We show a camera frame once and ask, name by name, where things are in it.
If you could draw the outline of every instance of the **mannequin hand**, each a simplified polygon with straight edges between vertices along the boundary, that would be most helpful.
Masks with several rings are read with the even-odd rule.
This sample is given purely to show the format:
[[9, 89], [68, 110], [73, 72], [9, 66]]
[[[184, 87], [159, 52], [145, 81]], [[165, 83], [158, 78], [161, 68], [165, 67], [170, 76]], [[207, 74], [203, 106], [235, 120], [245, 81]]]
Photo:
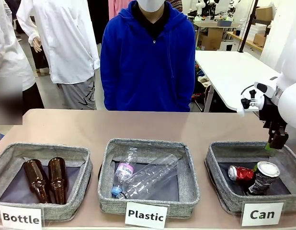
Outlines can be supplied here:
[[41, 38], [40, 37], [35, 37], [33, 39], [32, 45], [33, 45], [33, 48], [34, 48], [34, 50], [35, 50], [36, 53], [42, 52], [42, 49], [41, 49], [42, 42], [41, 42]]

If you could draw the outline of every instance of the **pink bottle label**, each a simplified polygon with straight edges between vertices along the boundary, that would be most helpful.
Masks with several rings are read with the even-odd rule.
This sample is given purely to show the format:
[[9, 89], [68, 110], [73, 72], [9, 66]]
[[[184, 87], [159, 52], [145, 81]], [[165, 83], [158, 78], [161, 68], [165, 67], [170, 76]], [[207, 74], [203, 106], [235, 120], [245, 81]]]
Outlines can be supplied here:
[[120, 163], [117, 170], [129, 174], [130, 176], [133, 174], [133, 167], [126, 163]]

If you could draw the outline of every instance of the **label card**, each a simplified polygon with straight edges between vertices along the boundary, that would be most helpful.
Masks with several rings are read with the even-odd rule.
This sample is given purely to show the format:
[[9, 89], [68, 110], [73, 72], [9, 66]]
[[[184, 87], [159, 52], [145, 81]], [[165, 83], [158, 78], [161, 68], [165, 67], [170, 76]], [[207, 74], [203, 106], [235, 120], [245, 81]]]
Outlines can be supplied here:
[[0, 214], [5, 229], [42, 229], [42, 211], [40, 209], [0, 205]]
[[164, 229], [167, 207], [127, 203], [125, 224]]
[[245, 204], [242, 226], [278, 224], [284, 203]]

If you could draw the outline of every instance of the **black pole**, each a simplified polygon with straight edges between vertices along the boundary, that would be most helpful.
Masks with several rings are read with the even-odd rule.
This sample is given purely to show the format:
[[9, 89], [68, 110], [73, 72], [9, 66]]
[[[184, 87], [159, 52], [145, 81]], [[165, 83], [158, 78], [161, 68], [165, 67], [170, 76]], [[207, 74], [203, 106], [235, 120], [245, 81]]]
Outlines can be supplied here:
[[253, 20], [254, 17], [255, 17], [255, 10], [257, 9], [258, 1], [259, 1], [259, 0], [255, 0], [255, 2], [254, 2], [254, 6], [253, 6], [253, 9], [252, 9], [252, 13], [251, 13], [251, 15], [250, 15], [249, 22], [248, 22], [248, 26], [247, 26], [247, 29], [246, 29], [246, 32], [245, 32], [245, 36], [244, 36], [244, 39], [243, 39], [242, 45], [241, 45], [240, 48], [239, 48], [239, 52], [240, 52], [240, 53], [243, 53], [243, 49], [244, 49], [244, 46], [245, 46], [245, 44], [246, 44], [246, 40], [247, 40], [247, 37], [248, 37], [248, 34], [249, 34], [249, 30], [250, 30], [250, 28], [251, 28], [252, 20]]

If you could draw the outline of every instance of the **black can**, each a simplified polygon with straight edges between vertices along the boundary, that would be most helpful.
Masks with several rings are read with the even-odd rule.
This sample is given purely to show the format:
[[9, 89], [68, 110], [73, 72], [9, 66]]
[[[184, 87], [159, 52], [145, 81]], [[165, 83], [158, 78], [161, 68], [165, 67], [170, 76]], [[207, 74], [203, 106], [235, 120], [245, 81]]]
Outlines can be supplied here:
[[260, 161], [254, 171], [255, 182], [248, 188], [248, 192], [250, 195], [265, 195], [270, 185], [279, 177], [280, 170], [273, 163]]

